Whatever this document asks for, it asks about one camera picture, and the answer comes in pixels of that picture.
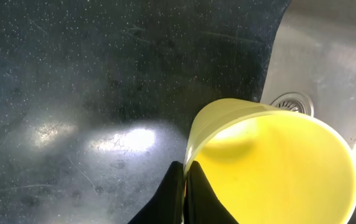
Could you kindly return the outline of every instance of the granite countertop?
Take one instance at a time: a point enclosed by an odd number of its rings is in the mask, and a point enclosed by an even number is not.
[[[260,100],[288,4],[0,1],[0,224],[128,222],[202,107]]]

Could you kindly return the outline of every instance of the metal drain ring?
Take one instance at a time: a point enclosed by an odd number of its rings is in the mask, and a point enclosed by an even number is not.
[[[286,93],[274,100],[271,104],[282,110],[303,113],[314,116],[314,104],[307,95],[300,93]]]

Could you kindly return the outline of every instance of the stainless steel sink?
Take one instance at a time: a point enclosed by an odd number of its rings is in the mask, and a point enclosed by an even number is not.
[[[294,0],[289,6],[261,102],[290,92],[310,97],[314,116],[345,138],[356,159],[356,1]]]

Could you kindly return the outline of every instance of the drain strainer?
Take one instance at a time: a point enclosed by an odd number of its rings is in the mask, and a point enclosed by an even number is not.
[[[271,105],[282,110],[314,116],[314,105],[312,104],[311,99],[300,93],[286,93],[273,101]]]

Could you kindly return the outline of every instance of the yellow cup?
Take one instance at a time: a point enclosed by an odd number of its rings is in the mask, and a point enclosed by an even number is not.
[[[318,119],[223,99],[196,116],[184,173],[198,161],[239,223],[347,223],[356,205],[351,153]]]

